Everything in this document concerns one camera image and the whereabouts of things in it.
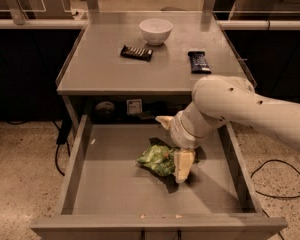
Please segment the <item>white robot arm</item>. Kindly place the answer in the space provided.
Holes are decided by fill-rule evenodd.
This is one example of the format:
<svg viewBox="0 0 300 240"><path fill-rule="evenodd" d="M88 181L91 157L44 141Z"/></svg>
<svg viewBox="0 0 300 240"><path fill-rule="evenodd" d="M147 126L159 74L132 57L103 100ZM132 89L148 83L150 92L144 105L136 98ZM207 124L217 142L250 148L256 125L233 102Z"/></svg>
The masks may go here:
<svg viewBox="0 0 300 240"><path fill-rule="evenodd" d="M175 180L184 182L195 149L214 130L229 122L248 126L300 151L300 104L261 96L246 79L205 75L192 89L192 101L174 116L156 120L180 150L174 155Z"/></svg>

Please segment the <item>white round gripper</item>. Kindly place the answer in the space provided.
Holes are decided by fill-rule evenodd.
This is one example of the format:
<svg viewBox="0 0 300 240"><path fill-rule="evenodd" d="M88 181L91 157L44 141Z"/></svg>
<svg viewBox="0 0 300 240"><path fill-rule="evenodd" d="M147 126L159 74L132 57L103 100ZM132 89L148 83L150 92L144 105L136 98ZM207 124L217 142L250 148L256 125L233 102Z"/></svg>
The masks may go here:
<svg viewBox="0 0 300 240"><path fill-rule="evenodd" d="M156 116L165 130L170 130L173 142L181 149L174 153L175 181L180 184L187 178L195 159L194 150L201 145L207 133L207 124L201 114L182 110L173 116Z"/></svg>

